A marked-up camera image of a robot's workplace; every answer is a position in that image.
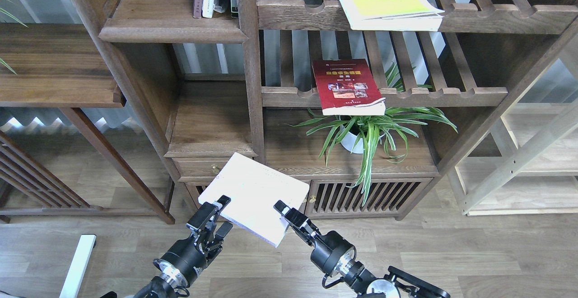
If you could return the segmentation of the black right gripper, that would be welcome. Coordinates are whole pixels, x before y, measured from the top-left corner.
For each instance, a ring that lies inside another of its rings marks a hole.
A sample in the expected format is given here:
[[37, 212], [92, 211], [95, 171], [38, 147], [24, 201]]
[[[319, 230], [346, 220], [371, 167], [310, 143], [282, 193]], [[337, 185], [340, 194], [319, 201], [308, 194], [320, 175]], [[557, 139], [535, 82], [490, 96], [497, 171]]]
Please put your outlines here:
[[309, 246], [314, 247], [312, 263], [330, 277], [349, 273], [356, 257], [356, 248], [336, 231], [322, 236], [306, 215], [279, 200], [273, 206], [289, 223], [295, 234]]

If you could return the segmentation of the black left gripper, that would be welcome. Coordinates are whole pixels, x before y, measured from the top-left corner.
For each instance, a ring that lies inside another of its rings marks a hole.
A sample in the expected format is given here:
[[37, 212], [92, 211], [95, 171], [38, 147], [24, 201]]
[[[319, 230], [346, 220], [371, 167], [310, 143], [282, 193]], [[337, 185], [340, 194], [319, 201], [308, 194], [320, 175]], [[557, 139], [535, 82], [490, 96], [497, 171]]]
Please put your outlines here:
[[233, 224], [223, 222], [214, 234], [215, 223], [230, 201], [222, 195], [213, 203], [203, 203], [186, 224], [191, 235], [176, 241], [161, 258], [154, 259], [155, 267], [161, 271], [160, 278], [171, 287], [190, 287], [222, 251], [224, 238]]

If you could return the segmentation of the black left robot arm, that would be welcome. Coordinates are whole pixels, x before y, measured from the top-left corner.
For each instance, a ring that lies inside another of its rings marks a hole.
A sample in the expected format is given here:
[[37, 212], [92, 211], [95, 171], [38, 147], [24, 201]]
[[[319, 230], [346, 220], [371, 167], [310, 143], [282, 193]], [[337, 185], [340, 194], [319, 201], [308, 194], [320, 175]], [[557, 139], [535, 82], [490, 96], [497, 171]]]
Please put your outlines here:
[[221, 196], [214, 203], [203, 203], [186, 224], [190, 236], [176, 241], [161, 258], [153, 261], [161, 274], [134, 294], [135, 298], [190, 295], [188, 288], [222, 251], [223, 240], [233, 228], [233, 224], [224, 222], [215, 230], [219, 214], [230, 201], [229, 197]]

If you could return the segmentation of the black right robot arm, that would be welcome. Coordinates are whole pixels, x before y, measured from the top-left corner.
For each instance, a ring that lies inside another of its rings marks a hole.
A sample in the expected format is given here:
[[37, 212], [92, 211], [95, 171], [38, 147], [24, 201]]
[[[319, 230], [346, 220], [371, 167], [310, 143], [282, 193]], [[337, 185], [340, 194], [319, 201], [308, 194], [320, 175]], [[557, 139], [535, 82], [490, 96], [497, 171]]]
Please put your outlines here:
[[279, 200], [274, 205], [296, 234], [313, 247], [310, 259], [325, 275], [322, 287], [329, 289], [341, 282], [359, 298], [399, 298], [406, 292], [410, 298], [449, 298], [450, 294], [411, 274], [388, 267], [389, 274], [378, 278], [363, 263], [356, 261], [356, 248], [338, 232], [320, 234], [310, 218]]

